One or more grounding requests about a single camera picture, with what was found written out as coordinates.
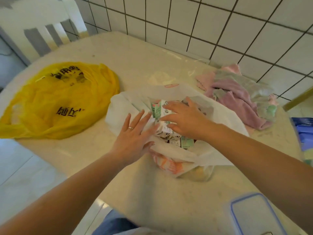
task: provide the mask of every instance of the person's leg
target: person's leg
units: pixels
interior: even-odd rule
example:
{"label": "person's leg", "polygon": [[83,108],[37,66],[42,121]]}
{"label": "person's leg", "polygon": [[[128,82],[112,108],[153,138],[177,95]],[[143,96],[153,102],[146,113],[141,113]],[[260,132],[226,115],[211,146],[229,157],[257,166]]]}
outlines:
{"label": "person's leg", "polygon": [[119,214],[116,210],[111,210],[92,235],[113,235],[134,228],[138,228],[138,226],[125,218],[125,216]]}

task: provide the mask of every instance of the beige tabletop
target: beige tabletop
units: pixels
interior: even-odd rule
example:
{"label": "beige tabletop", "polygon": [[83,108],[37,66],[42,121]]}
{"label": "beige tabletop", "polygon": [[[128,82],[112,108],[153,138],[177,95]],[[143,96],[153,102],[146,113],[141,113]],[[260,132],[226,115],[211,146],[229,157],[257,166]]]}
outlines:
{"label": "beige tabletop", "polygon": [[[0,113],[27,79],[49,64],[65,61],[106,64],[119,76],[121,90],[183,82],[201,92],[195,76],[214,69],[119,32],[99,34],[61,46],[21,72],[0,94]],[[281,107],[276,123],[251,137],[292,157],[303,156]],[[105,154],[114,141],[104,118],[67,139],[18,140],[67,176]],[[210,181],[192,182],[171,178],[147,155],[122,170],[100,199],[142,226],[176,234],[235,234],[228,202],[252,191],[258,190],[234,166],[216,166]],[[298,227],[274,209],[287,233],[298,234]]]}

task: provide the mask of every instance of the person's left hand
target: person's left hand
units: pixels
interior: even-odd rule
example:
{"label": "person's left hand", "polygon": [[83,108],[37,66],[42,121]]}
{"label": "person's left hand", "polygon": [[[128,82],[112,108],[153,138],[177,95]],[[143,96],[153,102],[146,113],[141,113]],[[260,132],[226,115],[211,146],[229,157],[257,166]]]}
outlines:
{"label": "person's left hand", "polygon": [[146,141],[155,134],[158,125],[153,125],[150,129],[143,131],[151,117],[151,113],[148,113],[141,119],[144,113],[145,111],[142,110],[130,124],[131,114],[127,115],[122,130],[110,151],[116,157],[121,158],[125,166],[137,161],[155,144],[153,141],[147,143]]}

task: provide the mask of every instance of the person's right arm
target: person's right arm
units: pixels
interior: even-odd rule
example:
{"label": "person's right arm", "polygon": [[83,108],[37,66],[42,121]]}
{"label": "person's right arm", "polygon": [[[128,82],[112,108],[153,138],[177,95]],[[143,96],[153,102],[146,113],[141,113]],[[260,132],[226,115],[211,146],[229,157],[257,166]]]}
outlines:
{"label": "person's right arm", "polygon": [[276,149],[208,120],[188,99],[189,106],[170,102],[174,111],[161,118],[175,132],[209,143],[229,159],[274,205],[313,234],[313,168]]}

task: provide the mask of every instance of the purple cloth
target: purple cloth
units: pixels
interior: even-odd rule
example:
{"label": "purple cloth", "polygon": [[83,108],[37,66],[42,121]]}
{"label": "purple cloth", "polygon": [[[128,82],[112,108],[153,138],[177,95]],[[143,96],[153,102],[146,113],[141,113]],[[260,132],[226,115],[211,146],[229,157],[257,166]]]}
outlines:
{"label": "purple cloth", "polygon": [[251,101],[247,90],[236,81],[222,79],[214,83],[210,82],[209,86],[203,75],[196,77],[196,79],[201,83],[201,88],[206,90],[204,95],[212,99],[214,99],[213,91],[215,88],[227,90],[228,92],[223,97],[217,98],[217,102],[234,111],[244,124],[258,130],[272,125],[271,122],[258,116],[256,103]]}

